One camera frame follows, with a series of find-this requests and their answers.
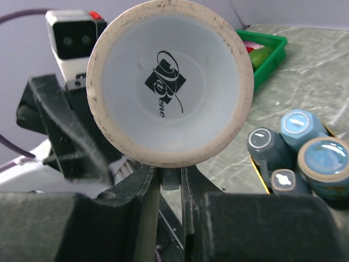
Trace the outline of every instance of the gray marble surface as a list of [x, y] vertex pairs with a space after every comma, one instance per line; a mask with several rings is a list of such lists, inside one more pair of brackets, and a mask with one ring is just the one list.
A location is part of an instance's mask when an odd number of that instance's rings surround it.
[[[286, 37], [287, 57], [255, 94], [238, 136], [216, 157], [198, 165], [213, 183], [231, 193], [265, 193], [245, 141], [259, 126], [279, 130], [281, 117], [292, 109], [315, 113], [349, 141], [349, 32], [265, 25], [248, 30]], [[180, 218], [180, 193], [162, 193]], [[336, 220], [344, 226], [347, 219], [336, 216]]]

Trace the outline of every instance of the cucumber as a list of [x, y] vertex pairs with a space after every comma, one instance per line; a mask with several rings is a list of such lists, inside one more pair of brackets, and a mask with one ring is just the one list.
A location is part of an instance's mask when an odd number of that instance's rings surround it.
[[262, 65], [262, 63], [270, 56], [270, 54], [274, 51], [273, 47], [263, 47], [260, 49], [253, 50], [249, 53], [253, 70], [257, 70], [258, 67]]

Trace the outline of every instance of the black diamond shape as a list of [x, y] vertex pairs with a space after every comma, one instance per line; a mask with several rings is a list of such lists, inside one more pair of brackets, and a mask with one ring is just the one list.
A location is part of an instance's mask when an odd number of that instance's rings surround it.
[[[154, 72], [152, 72], [150, 77], [145, 82], [146, 86], [149, 87], [150, 90], [163, 96], [161, 97], [161, 100], [163, 100], [166, 104], [172, 100], [172, 96], [176, 94], [186, 82], [186, 79], [181, 74], [178, 75], [177, 70], [174, 70], [174, 73], [172, 74], [167, 73], [171, 71], [170, 66], [171, 65], [169, 62], [162, 59], [160, 65], [154, 69]], [[167, 78], [172, 78], [174, 75], [178, 75], [178, 78], [175, 81], [169, 81], [161, 78], [157, 73]]]

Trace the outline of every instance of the tabletop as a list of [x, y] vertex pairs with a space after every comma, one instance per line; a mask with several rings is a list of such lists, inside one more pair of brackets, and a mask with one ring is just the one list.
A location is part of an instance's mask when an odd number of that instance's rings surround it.
[[[349, 32], [266, 25], [252, 25], [248, 31], [286, 37], [287, 57], [255, 93], [237, 137], [217, 156], [198, 165], [227, 193], [265, 193], [250, 163], [246, 139], [260, 126], [279, 131], [280, 119], [292, 109], [314, 113], [349, 141]], [[179, 191], [162, 194], [181, 220]], [[349, 211], [332, 212], [338, 226], [349, 233]]]

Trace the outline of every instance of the white bowl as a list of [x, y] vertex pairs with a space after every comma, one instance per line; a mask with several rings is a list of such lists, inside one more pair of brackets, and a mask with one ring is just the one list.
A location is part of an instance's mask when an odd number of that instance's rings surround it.
[[240, 37], [212, 10], [153, 0], [117, 17], [87, 69], [97, 125], [141, 163], [176, 168], [222, 151], [243, 126], [252, 65]]

